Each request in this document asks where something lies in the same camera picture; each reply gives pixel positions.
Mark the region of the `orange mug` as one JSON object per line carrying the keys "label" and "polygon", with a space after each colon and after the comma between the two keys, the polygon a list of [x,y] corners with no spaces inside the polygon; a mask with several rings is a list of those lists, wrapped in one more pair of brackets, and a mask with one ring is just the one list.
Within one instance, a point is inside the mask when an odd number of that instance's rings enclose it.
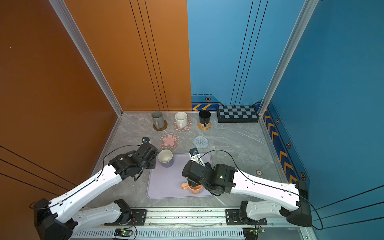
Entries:
{"label": "orange mug", "polygon": [[195,185],[194,183],[187,181],[186,183],[181,184],[182,190],[188,190],[191,194],[198,195],[203,191],[202,185]]}

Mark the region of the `white cup lavender outside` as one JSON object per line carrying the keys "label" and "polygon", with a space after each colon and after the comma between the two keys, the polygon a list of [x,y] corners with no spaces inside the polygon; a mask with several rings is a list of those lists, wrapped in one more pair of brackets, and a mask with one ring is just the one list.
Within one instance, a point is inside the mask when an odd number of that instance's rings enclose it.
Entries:
{"label": "white cup lavender outside", "polygon": [[170,150],[162,150],[158,154],[160,164],[165,168],[170,168],[173,164],[173,153]]}

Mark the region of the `blue woven round coaster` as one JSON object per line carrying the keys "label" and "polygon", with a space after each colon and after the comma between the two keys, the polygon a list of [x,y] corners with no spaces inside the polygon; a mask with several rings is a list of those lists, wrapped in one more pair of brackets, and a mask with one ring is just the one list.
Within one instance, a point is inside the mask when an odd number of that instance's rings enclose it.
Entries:
{"label": "blue woven round coaster", "polygon": [[205,149],[209,145],[209,141],[206,137],[204,136],[197,136],[193,140],[193,144],[197,149]]}

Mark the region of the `pink flower coaster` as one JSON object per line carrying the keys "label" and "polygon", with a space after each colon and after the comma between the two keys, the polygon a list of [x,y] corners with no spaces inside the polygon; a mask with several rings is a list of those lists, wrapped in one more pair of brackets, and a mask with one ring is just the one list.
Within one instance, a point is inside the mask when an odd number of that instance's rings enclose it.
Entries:
{"label": "pink flower coaster", "polygon": [[180,137],[174,133],[168,133],[165,136],[160,137],[161,149],[174,150],[178,147]]}
{"label": "pink flower coaster", "polygon": [[187,124],[187,126],[185,126],[185,127],[182,128],[182,129],[179,128],[179,127],[177,126],[176,121],[173,122],[173,125],[174,125],[174,127],[175,127],[175,131],[177,131],[177,132],[188,132],[188,131],[191,130],[191,127],[192,127],[192,121],[191,121],[191,120],[188,120],[188,124]]}

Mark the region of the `rattan woven round coaster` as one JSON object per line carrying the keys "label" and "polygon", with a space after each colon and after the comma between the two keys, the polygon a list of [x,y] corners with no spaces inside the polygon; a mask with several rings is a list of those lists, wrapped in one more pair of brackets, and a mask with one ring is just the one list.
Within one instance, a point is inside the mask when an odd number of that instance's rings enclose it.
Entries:
{"label": "rattan woven round coaster", "polygon": [[211,127],[212,127],[212,122],[207,122],[207,123],[198,122],[198,128],[200,130],[206,131],[206,130],[209,130]]}

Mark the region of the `grey mug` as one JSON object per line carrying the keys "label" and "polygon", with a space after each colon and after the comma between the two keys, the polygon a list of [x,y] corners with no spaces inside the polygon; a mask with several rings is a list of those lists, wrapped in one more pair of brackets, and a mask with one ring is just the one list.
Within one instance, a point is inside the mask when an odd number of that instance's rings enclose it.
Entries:
{"label": "grey mug", "polygon": [[151,115],[153,124],[156,125],[157,128],[162,128],[165,124],[164,116],[161,111],[155,111]]}

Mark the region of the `brown wooden coaster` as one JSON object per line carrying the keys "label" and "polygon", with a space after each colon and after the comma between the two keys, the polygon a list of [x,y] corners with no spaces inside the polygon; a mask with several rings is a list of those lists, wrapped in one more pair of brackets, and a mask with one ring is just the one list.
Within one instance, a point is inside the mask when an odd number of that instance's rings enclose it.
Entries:
{"label": "brown wooden coaster", "polygon": [[165,124],[164,124],[164,126],[162,128],[157,128],[156,125],[153,124],[154,130],[159,131],[159,132],[165,130],[167,127],[168,127],[168,122],[167,121],[165,121]]}

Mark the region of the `black mug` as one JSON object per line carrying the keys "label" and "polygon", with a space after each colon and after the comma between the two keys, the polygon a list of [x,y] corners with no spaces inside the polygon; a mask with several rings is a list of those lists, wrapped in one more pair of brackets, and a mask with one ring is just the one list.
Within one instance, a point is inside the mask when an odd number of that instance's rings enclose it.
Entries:
{"label": "black mug", "polygon": [[207,123],[210,122],[211,119],[211,112],[207,110],[202,110],[199,112],[199,119],[201,123]]}

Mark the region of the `white mug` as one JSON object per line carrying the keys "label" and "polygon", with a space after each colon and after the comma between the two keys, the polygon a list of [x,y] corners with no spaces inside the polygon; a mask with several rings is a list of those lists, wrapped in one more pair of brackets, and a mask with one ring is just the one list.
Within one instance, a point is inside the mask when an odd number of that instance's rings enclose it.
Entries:
{"label": "white mug", "polygon": [[177,127],[180,129],[183,129],[188,125],[188,115],[185,112],[176,113],[175,120]]}

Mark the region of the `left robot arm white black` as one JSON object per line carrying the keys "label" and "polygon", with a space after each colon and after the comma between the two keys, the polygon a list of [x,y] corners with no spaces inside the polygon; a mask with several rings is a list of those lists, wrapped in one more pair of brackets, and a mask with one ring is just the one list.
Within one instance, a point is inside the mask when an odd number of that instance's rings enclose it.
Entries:
{"label": "left robot arm white black", "polygon": [[42,240],[68,240],[72,235],[99,225],[130,226],[135,217],[123,199],[88,210],[83,207],[104,191],[127,178],[135,181],[143,170],[154,169],[158,152],[130,151],[109,161],[101,171],[69,192],[50,201],[34,203],[34,225]]}

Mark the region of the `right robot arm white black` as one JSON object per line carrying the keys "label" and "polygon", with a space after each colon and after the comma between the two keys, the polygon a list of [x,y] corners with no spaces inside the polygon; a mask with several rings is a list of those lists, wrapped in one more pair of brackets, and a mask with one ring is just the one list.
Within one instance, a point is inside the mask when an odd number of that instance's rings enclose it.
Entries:
{"label": "right robot arm white black", "polygon": [[188,161],[182,171],[193,185],[201,185],[214,196],[240,194],[263,199],[262,203],[243,201],[239,220],[245,225],[266,225],[268,218],[284,217],[292,225],[312,226],[308,188],[303,181],[297,184],[265,180],[228,165],[204,166]]}

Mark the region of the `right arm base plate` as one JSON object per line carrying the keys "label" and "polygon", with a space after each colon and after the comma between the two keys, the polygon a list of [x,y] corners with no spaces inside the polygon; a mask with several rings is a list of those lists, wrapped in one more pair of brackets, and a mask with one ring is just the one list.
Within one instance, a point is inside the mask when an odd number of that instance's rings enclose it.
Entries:
{"label": "right arm base plate", "polygon": [[228,226],[235,225],[249,225],[249,226],[266,226],[267,219],[261,219],[259,221],[253,220],[248,217],[247,213],[240,209],[226,209],[226,221]]}

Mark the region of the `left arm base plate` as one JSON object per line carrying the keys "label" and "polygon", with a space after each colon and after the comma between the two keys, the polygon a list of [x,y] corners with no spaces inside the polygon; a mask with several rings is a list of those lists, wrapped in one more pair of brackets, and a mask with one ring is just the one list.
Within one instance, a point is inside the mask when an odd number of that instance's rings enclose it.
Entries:
{"label": "left arm base plate", "polygon": [[120,214],[115,222],[105,223],[104,226],[143,226],[146,221],[146,216],[147,210],[145,209],[125,211]]}

